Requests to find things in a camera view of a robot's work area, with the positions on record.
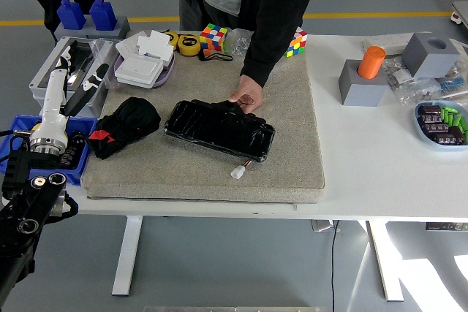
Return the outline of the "person's hand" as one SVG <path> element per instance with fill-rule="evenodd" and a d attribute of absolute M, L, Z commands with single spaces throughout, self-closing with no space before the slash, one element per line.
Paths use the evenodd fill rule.
<path fill-rule="evenodd" d="M 238 87 L 228 98 L 229 102 L 237 103 L 246 114 L 253 113 L 263 104 L 263 89 L 247 75 L 241 75 Z"/>

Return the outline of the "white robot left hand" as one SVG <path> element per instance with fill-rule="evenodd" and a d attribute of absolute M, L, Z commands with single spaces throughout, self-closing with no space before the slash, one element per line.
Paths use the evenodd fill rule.
<path fill-rule="evenodd" d="M 88 104 L 100 114 L 108 78 L 109 41 L 64 37 L 32 80 L 30 88 L 42 103 L 42 121 L 30 136 L 31 147 L 61 153 L 67 146 L 67 123 Z"/>

